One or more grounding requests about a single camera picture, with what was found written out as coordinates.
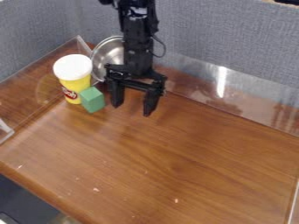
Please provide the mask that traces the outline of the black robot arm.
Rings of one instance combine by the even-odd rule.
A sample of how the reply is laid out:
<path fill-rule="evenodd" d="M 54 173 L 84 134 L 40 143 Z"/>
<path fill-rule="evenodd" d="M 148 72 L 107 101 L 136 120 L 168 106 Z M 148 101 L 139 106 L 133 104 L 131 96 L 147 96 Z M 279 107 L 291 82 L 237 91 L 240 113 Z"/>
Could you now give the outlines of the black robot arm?
<path fill-rule="evenodd" d="M 167 77 L 153 69 L 155 41 L 165 47 L 156 37 L 159 20 L 155 0 L 99 0 L 111 4 L 117 11 L 120 31 L 123 32 L 124 64 L 105 64 L 107 90 L 111 104 L 117 108 L 124 103 L 125 88 L 144 92 L 144 116 L 156 109 L 164 95 Z"/>

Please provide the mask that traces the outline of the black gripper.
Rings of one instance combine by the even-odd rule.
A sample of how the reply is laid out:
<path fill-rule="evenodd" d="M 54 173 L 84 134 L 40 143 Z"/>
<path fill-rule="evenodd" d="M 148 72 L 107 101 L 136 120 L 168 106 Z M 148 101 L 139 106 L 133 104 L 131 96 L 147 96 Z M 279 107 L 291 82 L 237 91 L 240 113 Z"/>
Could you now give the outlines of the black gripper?
<path fill-rule="evenodd" d="M 144 116 L 149 116 L 156 109 L 160 96 L 164 94 L 167 77 L 152 68 L 136 74 L 127 65 L 105 64 L 105 81 L 111 104 L 117 108 L 124 103 L 125 88 L 145 92 Z"/>

